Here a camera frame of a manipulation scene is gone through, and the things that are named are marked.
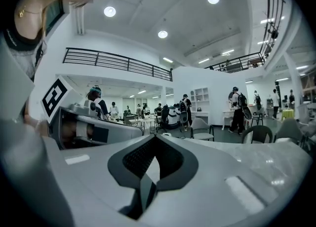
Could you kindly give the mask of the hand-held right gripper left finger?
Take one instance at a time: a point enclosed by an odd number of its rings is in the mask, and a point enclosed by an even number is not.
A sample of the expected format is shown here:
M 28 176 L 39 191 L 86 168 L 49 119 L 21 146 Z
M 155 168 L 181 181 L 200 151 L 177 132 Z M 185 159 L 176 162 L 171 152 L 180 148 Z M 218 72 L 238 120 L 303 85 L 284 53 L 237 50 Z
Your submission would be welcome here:
M 60 152 L 60 188 L 76 227 L 152 227 L 152 220 L 133 219 L 120 212 L 136 204 L 135 189 L 120 186 L 108 170 L 118 151 L 151 136 L 109 145 Z

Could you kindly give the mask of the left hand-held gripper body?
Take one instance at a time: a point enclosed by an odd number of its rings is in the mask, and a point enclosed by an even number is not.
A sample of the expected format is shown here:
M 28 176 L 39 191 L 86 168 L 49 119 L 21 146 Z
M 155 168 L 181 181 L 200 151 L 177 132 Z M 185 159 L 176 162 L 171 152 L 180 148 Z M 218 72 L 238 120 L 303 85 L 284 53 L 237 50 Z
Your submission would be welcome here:
M 144 135 L 138 127 L 106 120 L 101 107 L 85 100 L 62 76 L 52 83 L 40 103 L 48 135 L 61 150 L 113 144 Z

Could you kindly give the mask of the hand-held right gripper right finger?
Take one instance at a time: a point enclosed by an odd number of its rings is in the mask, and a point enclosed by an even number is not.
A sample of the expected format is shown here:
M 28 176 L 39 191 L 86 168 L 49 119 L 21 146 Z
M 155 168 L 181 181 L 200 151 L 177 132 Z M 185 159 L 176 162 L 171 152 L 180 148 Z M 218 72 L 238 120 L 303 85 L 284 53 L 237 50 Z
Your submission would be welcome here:
M 278 193 L 228 153 L 168 138 L 198 160 L 195 176 L 181 189 L 159 192 L 142 215 L 149 227 L 263 227 Z

